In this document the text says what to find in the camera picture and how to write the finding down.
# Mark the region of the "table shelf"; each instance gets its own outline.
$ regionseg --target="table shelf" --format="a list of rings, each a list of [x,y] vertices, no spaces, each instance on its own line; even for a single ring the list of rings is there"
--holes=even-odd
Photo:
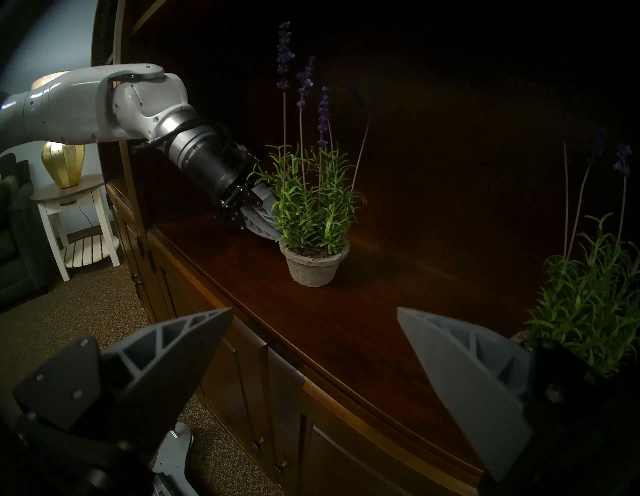
[[[111,236],[111,239],[113,246],[118,250],[120,240],[117,236]],[[68,268],[83,267],[108,257],[109,250],[105,245],[104,236],[88,236],[69,243],[60,250],[60,256]]]

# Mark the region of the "carpet floor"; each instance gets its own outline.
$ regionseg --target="carpet floor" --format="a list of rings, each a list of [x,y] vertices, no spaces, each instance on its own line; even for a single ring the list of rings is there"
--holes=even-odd
[[[106,348],[148,325],[126,264],[110,260],[73,269],[71,281],[57,274],[52,289],[0,314],[0,414],[15,425],[20,410],[12,397],[18,382],[81,335],[93,335]],[[188,479],[204,495],[283,493],[195,397],[179,417],[193,432]]]

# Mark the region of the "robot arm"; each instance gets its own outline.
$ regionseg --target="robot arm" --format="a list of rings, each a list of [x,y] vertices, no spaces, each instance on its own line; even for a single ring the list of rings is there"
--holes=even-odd
[[[120,84],[114,88],[115,81]],[[158,65],[66,72],[6,98],[0,130],[0,152],[36,140],[72,145],[148,140],[134,150],[160,148],[233,218],[243,218],[243,205],[262,205],[246,180],[255,158],[198,118],[180,78]]]

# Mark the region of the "wall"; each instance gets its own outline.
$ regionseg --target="wall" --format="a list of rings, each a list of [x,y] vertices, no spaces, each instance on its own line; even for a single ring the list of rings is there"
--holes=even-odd
[[[0,76],[2,91],[22,93],[31,87],[33,81],[46,74],[91,65],[96,6],[97,0],[55,2],[32,26],[5,67]],[[43,144],[43,141],[34,141],[5,152],[15,154],[18,161],[29,161],[31,180],[36,189],[53,182],[40,160]],[[98,148],[96,145],[87,145],[83,174],[96,173],[100,173]],[[82,210],[91,224],[98,224],[94,208],[85,206]],[[89,227],[89,222],[79,209],[63,212],[61,218],[68,233]]]

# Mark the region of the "clay pot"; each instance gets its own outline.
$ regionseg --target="clay pot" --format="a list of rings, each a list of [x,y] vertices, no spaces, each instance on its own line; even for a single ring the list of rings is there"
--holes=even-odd
[[[349,254],[349,241],[345,243],[340,253],[322,259],[298,255],[282,244],[280,251],[287,258],[289,273],[294,281],[307,287],[320,287],[331,282],[338,270],[338,265]]]

